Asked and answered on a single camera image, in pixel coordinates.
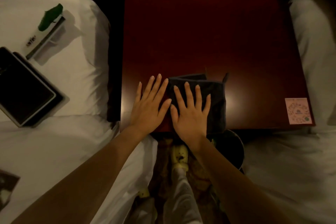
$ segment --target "person's right hand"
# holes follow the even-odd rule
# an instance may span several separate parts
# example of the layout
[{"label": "person's right hand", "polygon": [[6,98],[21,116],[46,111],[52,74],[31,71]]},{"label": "person's right hand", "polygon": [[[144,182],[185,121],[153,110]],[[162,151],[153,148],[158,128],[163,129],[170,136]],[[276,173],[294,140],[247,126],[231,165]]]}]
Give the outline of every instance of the person's right hand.
[{"label": "person's right hand", "polygon": [[184,104],[180,90],[174,86],[174,92],[177,99],[180,116],[174,105],[170,106],[170,114],[173,120],[173,126],[179,137],[189,146],[191,151],[198,151],[201,140],[207,135],[207,118],[210,110],[211,96],[207,96],[204,110],[202,111],[202,95],[200,86],[195,87],[196,104],[194,105],[193,94],[188,82],[184,84],[187,95],[187,107]]}]

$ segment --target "person's left hand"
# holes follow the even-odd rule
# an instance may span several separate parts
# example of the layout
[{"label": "person's left hand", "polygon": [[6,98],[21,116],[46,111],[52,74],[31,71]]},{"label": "person's left hand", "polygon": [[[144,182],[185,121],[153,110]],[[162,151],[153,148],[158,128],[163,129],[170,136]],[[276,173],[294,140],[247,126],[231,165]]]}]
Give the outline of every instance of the person's left hand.
[{"label": "person's left hand", "polygon": [[159,110],[159,104],[162,100],[163,94],[165,93],[168,84],[167,78],[163,81],[159,89],[161,79],[161,74],[158,74],[156,82],[152,88],[154,76],[150,77],[142,97],[141,82],[139,82],[139,86],[136,91],[130,125],[140,131],[143,136],[146,136],[149,133],[153,132],[161,124],[171,103],[171,99],[167,99],[162,104]]}]

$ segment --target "hand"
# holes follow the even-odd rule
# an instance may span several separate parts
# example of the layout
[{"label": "hand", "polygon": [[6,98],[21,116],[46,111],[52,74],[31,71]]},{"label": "hand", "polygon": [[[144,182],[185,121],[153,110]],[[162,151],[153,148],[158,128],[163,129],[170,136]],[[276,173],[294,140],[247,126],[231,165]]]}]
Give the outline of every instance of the hand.
[{"label": "hand", "polygon": [[210,110],[211,96],[207,96],[204,110],[202,111],[202,95],[199,85],[196,85],[196,104],[194,105],[193,94],[188,82],[184,84],[187,95],[187,107],[184,104],[180,90],[174,86],[174,92],[180,109],[180,116],[174,105],[170,107],[173,126],[179,137],[189,146],[192,151],[199,150],[200,141],[207,135],[207,118]]},{"label": "hand", "polygon": [[140,131],[144,137],[153,132],[161,124],[171,103],[171,99],[167,99],[159,110],[159,104],[168,84],[167,78],[163,81],[159,89],[161,79],[161,74],[158,74],[156,82],[152,88],[154,76],[150,77],[142,97],[141,82],[139,82],[139,86],[136,91],[130,125]]}]

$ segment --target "red wooden tabletop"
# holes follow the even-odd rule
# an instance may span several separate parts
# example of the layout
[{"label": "red wooden tabletop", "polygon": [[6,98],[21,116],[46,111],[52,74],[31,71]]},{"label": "red wooden tabletop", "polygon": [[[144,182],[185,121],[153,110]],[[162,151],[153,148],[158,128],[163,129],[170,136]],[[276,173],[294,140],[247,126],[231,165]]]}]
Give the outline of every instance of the red wooden tabletop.
[{"label": "red wooden tabletop", "polygon": [[[121,129],[139,81],[225,73],[226,127],[290,128],[285,98],[308,98],[288,7],[280,0],[125,0]],[[166,116],[157,131],[171,131]]]}]

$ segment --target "white pants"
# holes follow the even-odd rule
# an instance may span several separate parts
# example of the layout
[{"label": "white pants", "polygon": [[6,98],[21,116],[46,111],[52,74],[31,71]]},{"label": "white pants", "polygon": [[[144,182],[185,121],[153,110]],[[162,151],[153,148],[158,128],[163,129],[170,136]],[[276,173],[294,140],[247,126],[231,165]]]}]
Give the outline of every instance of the white pants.
[{"label": "white pants", "polygon": [[[193,191],[184,172],[182,168],[173,170],[172,191],[163,207],[163,223],[165,224],[203,223]],[[154,212],[154,198],[149,197],[134,210],[126,223],[152,224],[155,222]]]}]

